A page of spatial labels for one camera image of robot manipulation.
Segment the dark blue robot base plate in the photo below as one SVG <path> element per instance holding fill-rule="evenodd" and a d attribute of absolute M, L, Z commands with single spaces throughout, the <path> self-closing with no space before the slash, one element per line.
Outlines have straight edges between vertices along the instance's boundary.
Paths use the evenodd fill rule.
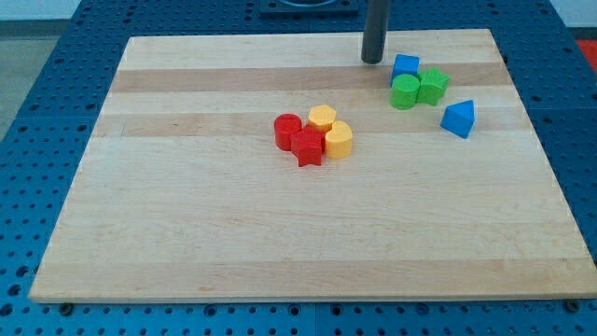
<path fill-rule="evenodd" d="M 273 17 L 283 15 L 356 15 L 361 2 L 359 0 L 258 0 L 257 4 L 261 17 Z"/>

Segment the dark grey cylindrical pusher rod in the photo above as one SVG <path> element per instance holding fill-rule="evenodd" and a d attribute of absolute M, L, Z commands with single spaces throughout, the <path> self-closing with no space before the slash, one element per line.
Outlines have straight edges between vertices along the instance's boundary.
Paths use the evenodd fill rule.
<path fill-rule="evenodd" d="M 390 11 L 390 0 L 368 0 L 361 48 L 361 60 L 364 63 L 377 64 L 382 61 Z"/>

